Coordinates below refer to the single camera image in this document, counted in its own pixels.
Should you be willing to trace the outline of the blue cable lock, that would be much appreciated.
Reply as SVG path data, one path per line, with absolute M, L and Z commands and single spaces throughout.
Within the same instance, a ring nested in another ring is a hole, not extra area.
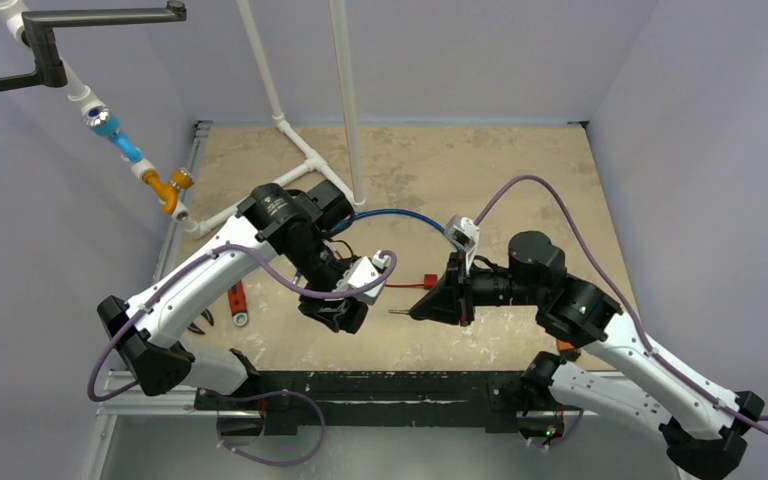
M 341 233 L 345 231 L 356 220 L 362 220 L 366 218 L 379 217 L 379 216 L 398 216 L 402 218 L 418 220 L 423 224 L 431 227 L 434 231 L 436 231 L 440 235 L 445 235 L 444 227 L 439 222 L 419 212 L 415 212 L 407 209 L 401 209 L 401 208 L 381 208 L 381 209 L 364 211 L 360 213 L 352 213 L 348 217 L 346 217 L 344 220 L 342 220 L 340 223 L 337 224 L 336 231 L 337 233 Z

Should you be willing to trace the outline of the red cable lock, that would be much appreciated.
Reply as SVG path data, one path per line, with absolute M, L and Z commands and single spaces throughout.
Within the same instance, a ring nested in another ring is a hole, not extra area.
M 385 284 L 387 288 L 394 288 L 394 289 L 423 289 L 423 290 L 430 290 L 432 289 L 438 282 L 439 277 L 437 274 L 425 274 L 423 276 L 423 279 L 420 282 L 413 282 L 413 283 L 392 283 L 388 282 Z

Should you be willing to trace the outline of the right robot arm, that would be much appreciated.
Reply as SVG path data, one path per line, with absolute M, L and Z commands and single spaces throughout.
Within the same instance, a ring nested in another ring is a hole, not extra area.
M 593 411 L 659 439 L 678 468 L 697 479 L 724 479 L 740 465 L 749 422 L 763 400 L 734 392 L 694 371 L 639 332 L 630 313 L 596 285 L 568 273 L 565 253 L 538 231 L 508 243 L 505 267 L 468 266 L 450 255 L 437 284 L 408 311 L 414 320 L 467 326 L 478 307 L 533 306 L 546 333 L 600 358 L 629 385 L 617 385 L 551 352 L 522 376 L 524 399 Z

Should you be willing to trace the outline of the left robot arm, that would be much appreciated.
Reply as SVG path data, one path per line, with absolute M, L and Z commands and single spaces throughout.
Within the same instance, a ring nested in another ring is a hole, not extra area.
M 338 259 L 326 239 L 354 214 L 351 202 L 325 180 L 304 192 L 276 183 L 254 188 L 216 235 L 169 275 L 127 300 L 109 296 L 97 313 L 117 352 L 147 396 L 184 385 L 219 393 L 232 408 L 257 399 L 257 374 L 235 349 L 187 346 L 188 326 L 246 275 L 284 256 L 305 288 L 275 274 L 299 293 L 299 310 L 334 332 L 355 333 L 383 288 L 393 261 L 385 253 Z

